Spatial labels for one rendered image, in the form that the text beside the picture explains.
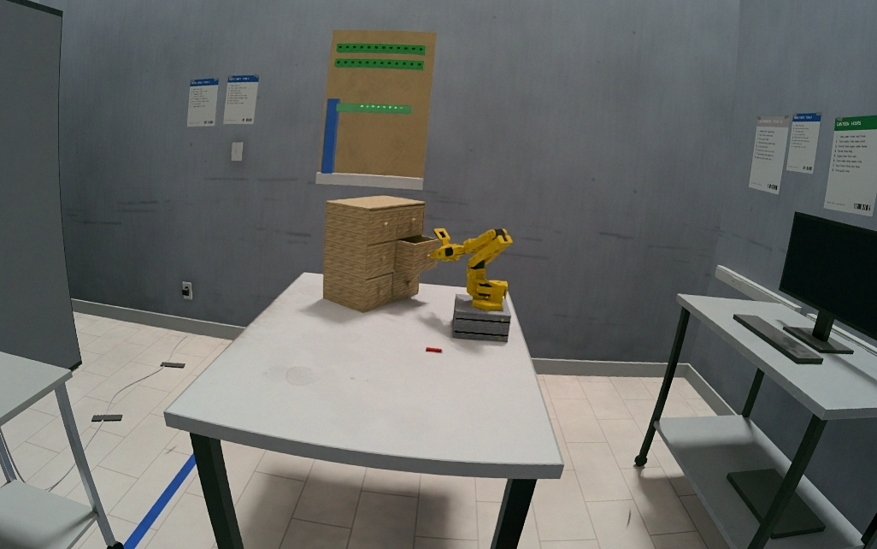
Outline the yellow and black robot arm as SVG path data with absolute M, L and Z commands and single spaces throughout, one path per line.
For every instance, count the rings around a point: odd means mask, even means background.
M 510 244 L 512 244 L 512 240 L 507 235 L 505 229 L 494 229 L 480 235 L 477 239 L 466 240 L 463 242 L 463 245 L 444 248 L 444 255 L 446 257 L 459 257 L 464 254 L 476 253 L 468 260 L 469 267 L 467 268 L 467 293 L 473 296 L 472 307 L 486 311 L 502 310 L 506 283 L 500 280 L 483 279 L 486 277 L 486 268 L 484 266 L 490 263 Z M 485 257 L 487 258 L 485 259 Z

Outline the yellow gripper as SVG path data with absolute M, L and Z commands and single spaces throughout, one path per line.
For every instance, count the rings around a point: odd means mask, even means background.
M 444 255 L 444 248 L 445 247 L 455 246 L 455 245 L 449 244 L 450 236 L 444 230 L 444 228 L 434 229 L 433 231 L 436 234 L 436 236 L 438 237 L 439 241 L 442 241 L 443 246 L 441 246 L 439 249 L 437 249 L 429 257 L 430 258 L 437 258 L 438 260 L 441 259 L 442 261 L 453 261 L 454 262 L 454 261 L 458 260 L 460 258 L 460 256 L 459 257 L 446 257 Z

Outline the wooden chest of drawers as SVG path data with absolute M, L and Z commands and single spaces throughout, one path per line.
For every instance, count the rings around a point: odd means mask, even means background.
M 416 200 L 399 202 L 405 199 L 406 198 L 377 196 L 327 201 L 323 260 L 324 299 L 365 313 L 419 293 L 420 273 L 417 293 L 393 301 L 395 271 L 398 271 L 395 270 L 397 240 L 416 235 L 423 236 L 424 231 L 426 202 Z M 397 237 L 396 234 L 396 238 L 394 239 L 368 243 L 370 210 L 396 207 L 398 231 L 400 207 L 417 204 L 422 204 L 424 209 L 422 233 L 403 237 Z M 392 271 L 387 271 L 366 278 L 368 245 L 391 240 L 394 240 L 395 243 L 394 269 Z M 366 280 L 389 273 L 392 273 L 391 302 L 365 310 Z

